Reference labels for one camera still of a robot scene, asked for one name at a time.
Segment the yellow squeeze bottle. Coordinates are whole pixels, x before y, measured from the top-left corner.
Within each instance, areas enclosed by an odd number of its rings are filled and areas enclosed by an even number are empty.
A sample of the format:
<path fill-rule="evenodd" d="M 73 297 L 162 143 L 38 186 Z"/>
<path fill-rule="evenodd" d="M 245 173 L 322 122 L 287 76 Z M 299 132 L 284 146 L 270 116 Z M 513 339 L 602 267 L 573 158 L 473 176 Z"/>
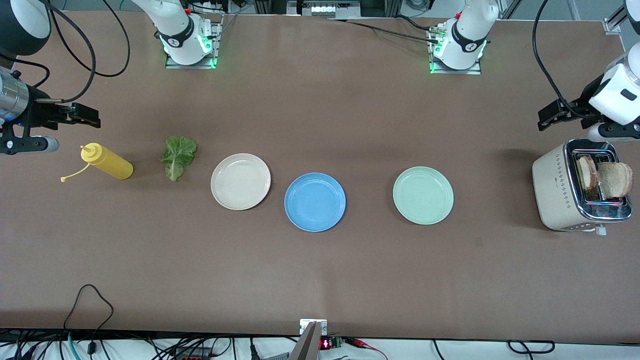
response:
<path fill-rule="evenodd" d="M 86 165 L 73 174 L 61 177 L 60 182 L 66 182 L 67 179 L 81 174 L 89 167 L 95 167 L 118 180 L 126 180 L 134 173 L 134 166 L 129 161 L 101 144 L 92 142 L 80 148 L 80 156 Z"/>

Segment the dark-crust bread slice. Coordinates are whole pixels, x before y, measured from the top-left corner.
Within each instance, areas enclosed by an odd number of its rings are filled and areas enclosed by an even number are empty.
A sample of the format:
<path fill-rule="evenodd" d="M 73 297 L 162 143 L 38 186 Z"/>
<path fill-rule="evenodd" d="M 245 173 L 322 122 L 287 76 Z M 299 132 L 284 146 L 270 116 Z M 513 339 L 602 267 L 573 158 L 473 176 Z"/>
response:
<path fill-rule="evenodd" d="M 586 191 L 594 191 L 598 187 L 598 169 L 590 155 L 579 155 L 576 160 L 576 169 L 582 188 Z"/>

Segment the light bread slice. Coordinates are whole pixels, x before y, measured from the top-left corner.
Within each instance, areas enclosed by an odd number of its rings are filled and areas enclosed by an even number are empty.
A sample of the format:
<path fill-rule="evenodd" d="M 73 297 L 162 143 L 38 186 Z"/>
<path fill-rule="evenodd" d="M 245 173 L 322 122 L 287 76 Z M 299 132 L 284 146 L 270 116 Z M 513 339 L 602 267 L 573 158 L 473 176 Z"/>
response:
<path fill-rule="evenodd" d="M 599 162 L 598 180 L 605 199 L 621 199 L 633 189 L 633 169 L 624 162 Z"/>

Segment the green lettuce leaf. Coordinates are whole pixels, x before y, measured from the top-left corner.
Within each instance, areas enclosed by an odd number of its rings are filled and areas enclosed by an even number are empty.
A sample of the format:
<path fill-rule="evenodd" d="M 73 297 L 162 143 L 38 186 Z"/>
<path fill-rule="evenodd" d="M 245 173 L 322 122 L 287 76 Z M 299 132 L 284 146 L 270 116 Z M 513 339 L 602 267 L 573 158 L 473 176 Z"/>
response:
<path fill-rule="evenodd" d="M 198 145 L 186 136 L 170 136 L 166 139 L 166 148 L 160 162 L 164 164 L 167 178 L 177 182 L 185 173 L 186 167 L 194 162 Z"/>

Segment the pale green plate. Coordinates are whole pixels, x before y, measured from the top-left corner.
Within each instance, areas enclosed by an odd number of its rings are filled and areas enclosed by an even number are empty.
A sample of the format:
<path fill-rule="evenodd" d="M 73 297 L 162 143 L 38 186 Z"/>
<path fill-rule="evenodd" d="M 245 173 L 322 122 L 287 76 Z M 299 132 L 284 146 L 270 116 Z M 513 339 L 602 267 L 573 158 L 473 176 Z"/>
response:
<path fill-rule="evenodd" d="M 396 178 L 392 189 L 398 212 L 414 224 L 438 224 L 451 213 L 454 191 L 448 178 L 427 166 L 414 166 Z"/>

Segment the cream plate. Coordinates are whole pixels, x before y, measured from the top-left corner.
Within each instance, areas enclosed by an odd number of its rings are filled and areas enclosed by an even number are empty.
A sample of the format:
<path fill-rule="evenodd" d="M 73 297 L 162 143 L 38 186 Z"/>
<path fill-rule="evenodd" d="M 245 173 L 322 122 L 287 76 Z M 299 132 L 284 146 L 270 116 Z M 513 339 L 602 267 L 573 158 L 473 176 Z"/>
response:
<path fill-rule="evenodd" d="M 235 153 L 215 167 L 210 190 L 222 207 L 244 211 L 260 204 L 271 184 L 271 171 L 265 161 L 251 153 Z"/>

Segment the blue plate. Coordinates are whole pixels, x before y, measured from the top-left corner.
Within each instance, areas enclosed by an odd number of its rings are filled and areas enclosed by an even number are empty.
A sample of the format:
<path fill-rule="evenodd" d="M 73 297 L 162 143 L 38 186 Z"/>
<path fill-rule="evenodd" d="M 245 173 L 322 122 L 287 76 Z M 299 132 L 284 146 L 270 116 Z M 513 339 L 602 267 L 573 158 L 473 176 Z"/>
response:
<path fill-rule="evenodd" d="M 311 172 L 300 175 L 286 189 L 284 209 L 290 222 L 310 233 L 337 225 L 346 211 L 346 193 L 332 176 Z"/>

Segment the beige chrome toaster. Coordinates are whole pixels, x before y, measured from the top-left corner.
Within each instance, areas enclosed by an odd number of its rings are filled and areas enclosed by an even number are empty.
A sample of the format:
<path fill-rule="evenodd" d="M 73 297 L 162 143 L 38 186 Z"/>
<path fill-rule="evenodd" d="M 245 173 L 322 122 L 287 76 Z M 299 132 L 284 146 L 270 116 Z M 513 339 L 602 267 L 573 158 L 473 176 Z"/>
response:
<path fill-rule="evenodd" d="M 585 191 L 579 180 L 576 161 L 589 155 L 599 163 L 620 163 L 610 142 L 570 139 L 535 160 L 532 179 L 535 200 L 542 223 L 554 231 L 595 231 L 605 236 L 606 225 L 623 223 L 631 218 L 630 196 L 605 199 L 601 183 Z"/>

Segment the white device with vents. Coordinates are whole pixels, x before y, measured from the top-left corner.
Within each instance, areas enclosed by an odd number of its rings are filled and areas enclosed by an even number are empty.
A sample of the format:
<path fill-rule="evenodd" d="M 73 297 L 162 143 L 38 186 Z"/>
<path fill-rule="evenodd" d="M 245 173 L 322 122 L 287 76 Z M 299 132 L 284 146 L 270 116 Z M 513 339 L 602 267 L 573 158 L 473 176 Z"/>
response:
<path fill-rule="evenodd" d="M 327 19 L 350 19 L 361 16 L 359 0 L 309 0 L 302 7 L 304 16 Z"/>

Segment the red clip leads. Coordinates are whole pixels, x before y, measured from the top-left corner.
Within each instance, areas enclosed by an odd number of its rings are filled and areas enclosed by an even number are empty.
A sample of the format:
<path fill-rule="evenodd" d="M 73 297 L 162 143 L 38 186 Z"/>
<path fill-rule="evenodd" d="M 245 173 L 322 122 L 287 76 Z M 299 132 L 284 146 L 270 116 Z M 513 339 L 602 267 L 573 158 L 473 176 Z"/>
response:
<path fill-rule="evenodd" d="M 349 346 L 356 347 L 357 349 L 375 351 L 376 353 L 382 355 L 384 360 L 390 360 L 383 351 L 375 348 L 374 346 L 371 346 L 370 344 L 368 344 L 365 341 L 362 341 L 361 339 L 358 339 L 358 338 L 355 338 L 355 337 L 343 336 L 342 340 L 343 340 L 343 342 L 345 342 Z"/>

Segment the aluminium frame post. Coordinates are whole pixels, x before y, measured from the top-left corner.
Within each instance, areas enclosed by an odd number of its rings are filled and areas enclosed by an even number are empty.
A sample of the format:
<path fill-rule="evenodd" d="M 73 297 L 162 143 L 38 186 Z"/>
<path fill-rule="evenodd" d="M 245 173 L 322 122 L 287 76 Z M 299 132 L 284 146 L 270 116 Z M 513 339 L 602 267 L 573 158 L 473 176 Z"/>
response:
<path fill-rule="evenodd" d="M 622 0 L 621 5 L 603 19 L 603 28 L 607 35 L 621 34 L 621 25 L 628 19 L 627 0 Z"/>

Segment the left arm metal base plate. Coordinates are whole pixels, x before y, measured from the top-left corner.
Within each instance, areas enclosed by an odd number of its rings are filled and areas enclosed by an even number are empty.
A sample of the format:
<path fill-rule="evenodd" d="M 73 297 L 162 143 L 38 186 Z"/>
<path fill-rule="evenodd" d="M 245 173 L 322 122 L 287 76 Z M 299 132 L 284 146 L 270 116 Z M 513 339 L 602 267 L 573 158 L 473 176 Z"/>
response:
<path fill-rule="evenodd" d="M 429 70 L 432 74 L 480 75 L 480 58 L 487 45 L 487 39 L 471 41 L 463 39 L 458 43 L 454 36 L 454 23 L 451 18 L 426 32 L 429 40 Z"/>

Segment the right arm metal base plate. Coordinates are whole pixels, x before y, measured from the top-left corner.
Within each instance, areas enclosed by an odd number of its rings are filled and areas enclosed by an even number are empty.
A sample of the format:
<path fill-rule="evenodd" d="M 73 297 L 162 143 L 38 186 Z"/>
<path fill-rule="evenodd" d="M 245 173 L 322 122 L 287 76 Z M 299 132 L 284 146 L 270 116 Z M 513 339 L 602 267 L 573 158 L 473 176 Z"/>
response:
<path fill-rule="evenodd" d="M 190 14 L 192 32 L 180 47 L 172 47 L 174 39 L 161 40 L 166 53 L 167 69 L 215 69 L 218 64 L 223 25 L 198 14 Z"/>

